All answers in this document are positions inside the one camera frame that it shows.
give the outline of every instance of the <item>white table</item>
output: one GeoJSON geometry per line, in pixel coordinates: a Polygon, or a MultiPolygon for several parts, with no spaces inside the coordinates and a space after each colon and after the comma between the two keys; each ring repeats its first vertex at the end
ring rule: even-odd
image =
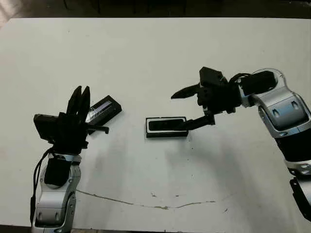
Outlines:
{"type": "Polygon", "coordinates": [[[123,112],[109,135],[88,137],[78,190],[133,204],[77,192],[75,228],[310,232],[256,107],[217,115],[187,139],[145,138],[146,117],[203,115],[196,98],[170,100],[203,66],[227,78],[278,68],[311,107],[311,21],[10,20],[0,30],[0,224],[30,225],[33,169],[49,147],[34,114],[64,111],[75,87],[89,85],[93,103],[111,95],[123,112]]]}

